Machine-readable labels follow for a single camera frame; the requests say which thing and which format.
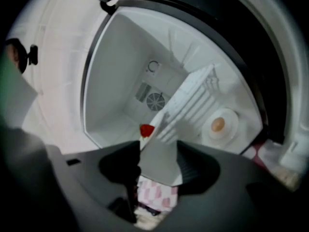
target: white plate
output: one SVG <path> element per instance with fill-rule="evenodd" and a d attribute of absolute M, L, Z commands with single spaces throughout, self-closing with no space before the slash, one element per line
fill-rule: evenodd
<path fill-rule="evenodd" d="M 140 150 L 142 151 L 145 146 L 150 142 L 150 140 L 155 137 L 158 133 L 158 130 L 162 124 L 164 118 L 164 112 L 161 110 L 159 111 L 153 118 L 153 120 L 150 122 L 151 126 L 154 126 L 154 131 L 151 133 L 150 137 L 140 137 Z"/>
<path fill-rule="evenodd" d="M 227 131 L 224 136 L 219 139 L 212 138 L 210 135 L 211 124 L 216 119 L 222 117 L 227 126 Z M 223 147 L 228 144 L 236 135 L 239 125 L 239 119 L 237 114 L 229 108 L 221 108 L 214 112 L 205 122 L 202 127 L 202 144 L 215 146 L 215 147 Z"/>

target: white wall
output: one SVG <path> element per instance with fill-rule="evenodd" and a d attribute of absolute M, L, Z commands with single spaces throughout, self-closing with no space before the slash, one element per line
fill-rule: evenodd
<path fill-rule="evenodd" d="M 97 148 L 83 132 L 80 88 L 90 44 L 105 16 L 98 0 L 31 0 L 8 35 L 27 50 L 39 47 L 39 64 L 23 74 L 39 95 L 22 128 L 64 154 Z"/>
<path fill-rule="evenodd" d="M 162 59 L 160 56 L 154 58 L 154 60 L 162 63 Z M 146 71 L 142 73 L 141 77 L 139 77 L 138 82 L 134 85 L 131 94 L 129 95 L 129 99 L 126 102 L 123 111 L 138 124 L 149 124 L 151 120 L 154 118 L 157 112 L 151 111 L 147 105 L 141 103 L 137 99 L 135 99 L 135 95 L 142 83 L 145 82 L 149 84 L 152 89 L 150 93 L 163 93 L 163 97 L 165 102 L 173 96 L 176 90 L 180 87 L 180 85 L 185 80 L 186 74 L 179 74 L 174 68 L 162 64 L 160 69 L 158 70 L 156 77 L 149 75 Z"/>
<path fill-rule="evenodd" d="M 85 92 L 87 131 L 123 109 L 150 52 L 135 24 L 122 15 L 114 17 L 90 62 Z"/>
<path fill-rule="evenodd" d="M 112 114 L 108 121 L 87 132 L 99 147 L 108 147 L 140 138 L 139 125 L 122 112 Z"/>
<path fill-rule="evenodd" d="M 220 55 L 219 48 L 209 38 L 176 18 L 139 8 L 121 8 L 119 13 L 139 25 L 148 37 L 156 39 L 157 42 L 152 42 L 157 55 L 179 71 L 192 72 Z"/>

